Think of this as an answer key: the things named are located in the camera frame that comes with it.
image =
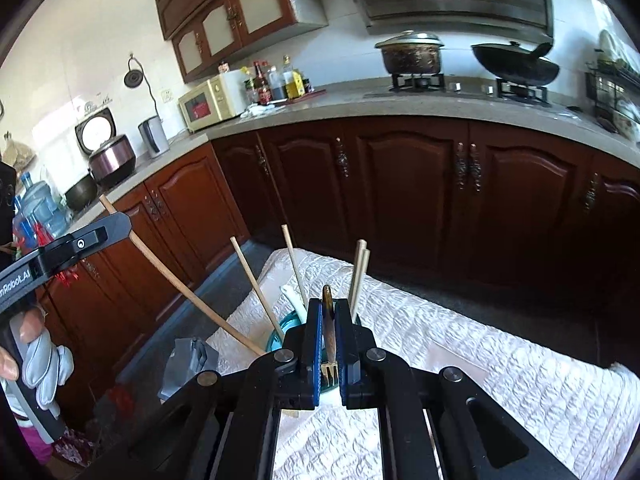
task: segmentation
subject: metal bolt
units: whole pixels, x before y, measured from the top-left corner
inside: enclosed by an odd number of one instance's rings
[[[273,358],[279,363],[288,363],[293,359],[293,352],[288,348],[281,348],[280,350],[276,350]]]
[[[218,376],[215,372],[202,372],[197,381],[200,386],[213,386],[218,382]]]
[[[447,381],[451,381],[452,383],[457,383],[462,380],[462,370],[455,366],[446,367],[442,375]]]
[[[371,361],[382,361],[386,357],[386,352],[382,348],[369,348],[367,358]]]

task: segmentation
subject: person's finger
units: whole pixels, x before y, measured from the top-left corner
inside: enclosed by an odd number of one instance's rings
[[[0,346],[0,377],[4,377],[9,381],[15,381],[18,378],[18,365],[4,348]]]
[[[20,341],[30,343],[44,329],[44,316],[39,308],[32,308],[25,315],[20,326]]]

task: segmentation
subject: electrical outlet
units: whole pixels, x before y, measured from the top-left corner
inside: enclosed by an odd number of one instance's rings
[[[171,92],[171,90],[162,90],[160,92],[160,96],[162,97],[163,103],[168,103],[174,98],[174,94]]]

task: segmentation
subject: white tile wall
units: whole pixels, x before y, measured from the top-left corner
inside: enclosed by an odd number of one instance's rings
[[[631,42],[602,0],[553,1],[556,44],[549,57],[561,72],[550,89],[580,98],[584,63],[593,59],[600,29],[607,27]],[[328,27],[273,45],[235,65],[250,64],[253,59],[281,63],[282,56],[289,54],[316,86],[386,76],[374,44],[389,35],[370,35],[353,0],[322,2]],[[476,61],[470,46],[505,38],[461,32],[440,32],[439,36],[445,43],[445,73],[492,77]],[[629,51],[638,55],[631,46]],[[153,115],[154,108],[145,86],[132,90],[122,83],[129,52],[145,67],[165,132],[175,135],[184,128],[176,99],[188,87],[182,82],[171,43],[162,39],[154,0],[46,0],[0,68],[0,99],[6,109],[0,133],[9,130],[15,139],[34,146],[61,192],[84,172],[85,162],[74,151],[73,124],[69,123],[84,116],[84,102],[99,104],[108,95],[118,131],[129,136],[136,153],[143,151],[137,124]],[[174,95],[168,104],[159,99],[164,89]],[[52,112],[64,109],[71,100],[78,106],[74,118],[58,112],[54,115],[58,120],[50,120]]]

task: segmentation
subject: countertop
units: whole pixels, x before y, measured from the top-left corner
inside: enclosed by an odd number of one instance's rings
[[[581,142],[640,168],[640,149],[634,142],[610,134],[593,118],[559,105],[542,108],[480,92],[397,94],[388,88],[379,79],[334,84],[327,87],[326,94],[282,107],[272,114],[226,121],[195,134],[180,134],[170,140],[168,152],[153,159],[139,158],[134,174],[111,189],[107,197],[115,202],[157,171],[210,140],[280,124],[338,117],[424,115],[511,124]],[[84,227],[103,210],[102,204],[94,203],[74,219],[69,230]]]

